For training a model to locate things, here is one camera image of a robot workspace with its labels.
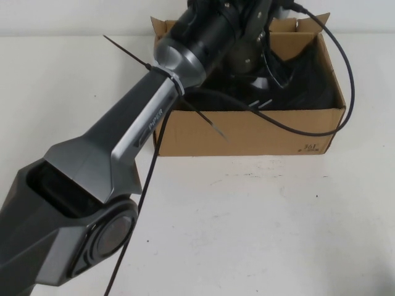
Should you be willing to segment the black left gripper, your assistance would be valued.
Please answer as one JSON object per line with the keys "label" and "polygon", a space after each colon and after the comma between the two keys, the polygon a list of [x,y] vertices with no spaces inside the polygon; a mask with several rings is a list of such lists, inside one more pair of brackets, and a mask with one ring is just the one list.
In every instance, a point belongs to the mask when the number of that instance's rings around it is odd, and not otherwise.
{"label": "black left gripper", "polygon": [[[230,73],[248,74],[260,64],[264,49],[270,42],[270,30],[245,31],[230,49]],[[245,76],[245,89],[248,91],[270,91],[273,89],[269,76]]]}

